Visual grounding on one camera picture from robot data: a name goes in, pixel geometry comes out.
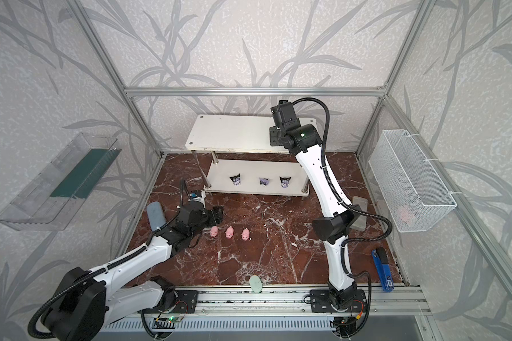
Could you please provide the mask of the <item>pink pig toy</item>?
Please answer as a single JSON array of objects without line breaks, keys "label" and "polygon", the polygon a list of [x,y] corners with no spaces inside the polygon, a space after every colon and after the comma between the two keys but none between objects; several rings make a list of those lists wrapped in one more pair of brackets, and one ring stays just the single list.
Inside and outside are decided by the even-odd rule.
[{"label": "pink pig toy", "polygon": [[228,227],[226,230],[226,238],[231,239],[233,237],[234,233],[235,233],[235,230],[233,229],[233,227]]},{"label": "pink pig toy", "polygon": [[248,228],[245,228],[242,231],[241,237],[243,241],[248,241],[250,239],[250,230]]},{"label": "pink pig toy", "polygon": [[210,236],[211,237],[217,237],[218,236],[218,227],[217,226],[213,226],[210,229]]}]

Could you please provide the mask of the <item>black purple figurine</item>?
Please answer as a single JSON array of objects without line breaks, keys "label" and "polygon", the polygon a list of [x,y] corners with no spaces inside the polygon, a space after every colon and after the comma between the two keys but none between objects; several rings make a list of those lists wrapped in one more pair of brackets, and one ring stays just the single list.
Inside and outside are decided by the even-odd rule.
[{"label": "black purple figurine", "polygon": [[283,188],[288,188],[290,186],[291,177],[282,177],[280,176],[280,184]]},{"label": "black purple figurine", "polygon": [[234,186],[239,186],[241,184],[241,174],[238,173],[234,176],[230,176],[229,179],[232,181]]}]

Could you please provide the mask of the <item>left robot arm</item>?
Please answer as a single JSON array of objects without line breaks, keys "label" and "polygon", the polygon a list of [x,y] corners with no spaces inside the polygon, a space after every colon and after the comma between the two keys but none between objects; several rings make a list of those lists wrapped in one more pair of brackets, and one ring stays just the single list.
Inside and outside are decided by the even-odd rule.
[{"label": "left robot arm", "polygon": [[206,228],[222,223],[223,210],[189,200],[138,248],[90,270],[72,269],[31,317],[28,334],[40,340],[92,340],[103,327],[132,313],[169,309],[174,285],[164,278],[154,277],[134,287],[127,284],[189,248]]}]

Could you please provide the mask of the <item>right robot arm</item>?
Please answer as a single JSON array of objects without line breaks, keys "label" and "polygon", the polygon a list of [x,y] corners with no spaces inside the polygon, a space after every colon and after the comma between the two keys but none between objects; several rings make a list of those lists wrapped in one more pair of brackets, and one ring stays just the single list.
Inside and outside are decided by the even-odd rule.
[{"label": "right robot arm", "polygon": [[307,174],[319,199],[322,216],[311,223],[324,242],[329,265],[329,299],[338,311],[345,311],[359,292],[348,258],[349,231],[359,216],[370,217],[353,205],[338,184],[325,154],[325,143],[311,125],[279,124],[270,127],[270,145],[283,146]]}]

